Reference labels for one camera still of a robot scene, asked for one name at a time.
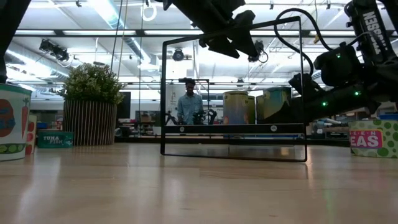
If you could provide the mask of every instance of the teal box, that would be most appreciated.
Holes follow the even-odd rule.
[[[47,149],[72,147],[73,132],[39,131],[37,146]]]

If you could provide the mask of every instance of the black clamp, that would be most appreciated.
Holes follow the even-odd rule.
[[[76,6],[77,6],[77,7],[81,7],[80,0],[77,0],[77,1],[76,1]]]

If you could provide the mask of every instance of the yellow cylinder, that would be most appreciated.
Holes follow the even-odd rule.
[[[249,103],[248,103],[248,117],[249,117],[249,124],[256,123],[256,103],[255,97],[249,96]]]
[[[264,95],[256,97],[257,124],[261,124],[264,119]]]
[[[248,93],[228,91],[224,93],[224,124],[248,124]]]
[[[289,87],[273,87],[263,91],[264,119],[278,112],[284,103],[291,99],[292,89]]]

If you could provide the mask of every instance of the man's blue shirt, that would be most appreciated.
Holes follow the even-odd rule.
[[[183,95],[178,99],[177,116],[182,117],[184,124],[193,125],[193,114],[203,111],[202,98],[194,93],[192,96]]]

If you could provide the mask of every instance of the wooden planter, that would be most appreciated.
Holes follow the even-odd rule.
[[[116,110],[116,105],[109,103],[66,100],[63,130],[74,133],[74,146],[113,144]]]

